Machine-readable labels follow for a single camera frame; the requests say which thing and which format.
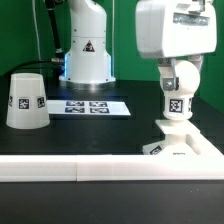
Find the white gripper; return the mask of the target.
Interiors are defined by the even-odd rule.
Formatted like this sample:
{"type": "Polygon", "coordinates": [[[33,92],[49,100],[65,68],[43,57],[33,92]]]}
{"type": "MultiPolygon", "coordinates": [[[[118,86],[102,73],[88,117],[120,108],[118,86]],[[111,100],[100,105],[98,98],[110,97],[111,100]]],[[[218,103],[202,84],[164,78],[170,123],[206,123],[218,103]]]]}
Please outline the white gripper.
{"type": "Polygon", "coordinates": [[[214,52],[217,23],[214,6],[204,10],[193,0],[139,0],[135,11],[137,49],[143,58],[159,58],[164,91],[176,91],[179,78],[171,57],[188,56],[191,72],[200,72],[202,53],[214,52]]]}

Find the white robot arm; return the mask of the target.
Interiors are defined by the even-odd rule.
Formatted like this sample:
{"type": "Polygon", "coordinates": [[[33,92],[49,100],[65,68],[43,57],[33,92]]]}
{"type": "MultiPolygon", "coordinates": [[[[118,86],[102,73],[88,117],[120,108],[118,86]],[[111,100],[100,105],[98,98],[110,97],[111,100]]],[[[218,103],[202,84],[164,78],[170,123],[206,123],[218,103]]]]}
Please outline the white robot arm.
{"type": "MultiPolygon", "coordinates": [[[[144,58],[213,52],[217,44],[213,0],[139,0],[135,10],[137,49],[144,58]]],[[[106,51],[107,15],[93,0],[68,0],[71,48],[60,84],[97,89],[115,82],[106,51]]]]}

